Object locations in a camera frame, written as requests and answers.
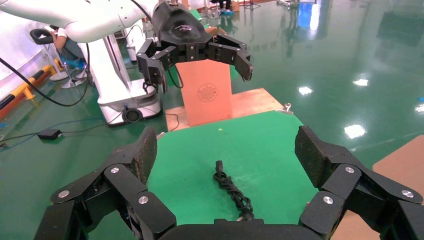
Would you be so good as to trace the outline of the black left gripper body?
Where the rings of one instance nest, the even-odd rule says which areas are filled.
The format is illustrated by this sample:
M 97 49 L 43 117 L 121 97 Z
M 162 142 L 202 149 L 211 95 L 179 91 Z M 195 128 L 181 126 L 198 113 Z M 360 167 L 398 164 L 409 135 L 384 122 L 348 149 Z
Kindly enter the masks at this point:
M 182 4 L 157 3 L 152 13 L 152 26 L 159 49 L 168 50 L 170 64 L 207 59 L 207 48 L 213 35 L 206 32 L 200 21 Z

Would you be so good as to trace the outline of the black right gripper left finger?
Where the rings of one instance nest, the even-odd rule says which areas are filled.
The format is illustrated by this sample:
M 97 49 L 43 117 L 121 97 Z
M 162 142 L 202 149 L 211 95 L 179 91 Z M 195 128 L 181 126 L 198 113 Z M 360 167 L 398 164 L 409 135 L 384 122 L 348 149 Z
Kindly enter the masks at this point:
M 35 234 L 37 240 L 86 240 L 102 219 L 118 212 L 139 240 L 157 240 L 176 216 L 148 190 L 157 134 L 146 127 L 137 141 L 115 149 L 94 171 L 56 190 Z

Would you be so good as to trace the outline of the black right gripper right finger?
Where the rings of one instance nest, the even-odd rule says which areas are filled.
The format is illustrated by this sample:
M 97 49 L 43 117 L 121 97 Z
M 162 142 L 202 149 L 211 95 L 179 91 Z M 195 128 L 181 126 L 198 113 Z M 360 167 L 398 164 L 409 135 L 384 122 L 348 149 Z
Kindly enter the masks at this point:
M 347 211 L 359 215 L 382 240 L 424 237 L 423 197 L 365 167 L 346 147 L 321 140 L 302 125 L 294 152 L 317 194 L 299 224 L 329 240 Z

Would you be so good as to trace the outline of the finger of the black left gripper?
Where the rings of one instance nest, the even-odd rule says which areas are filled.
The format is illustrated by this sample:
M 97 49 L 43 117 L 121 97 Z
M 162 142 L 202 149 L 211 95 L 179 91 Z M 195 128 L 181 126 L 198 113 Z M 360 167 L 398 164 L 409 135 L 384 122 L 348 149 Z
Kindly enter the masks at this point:
M 178 60 L 177 47 L 158 46 L 154 38 L 147 38 L 140 50 L 136 53 L 137 66 L 143 74 L 144 83 L 142 88 L 145 92 L 149 87 L 163 93 L 168 91 L 167 70 L 174 66 Z
M 244 42 L 218 33 L 207 43 L 206 55 L 209 60 L 234 66 L 243 81 L 252 79 L 251 54 L 247 51 L 247 45 Z

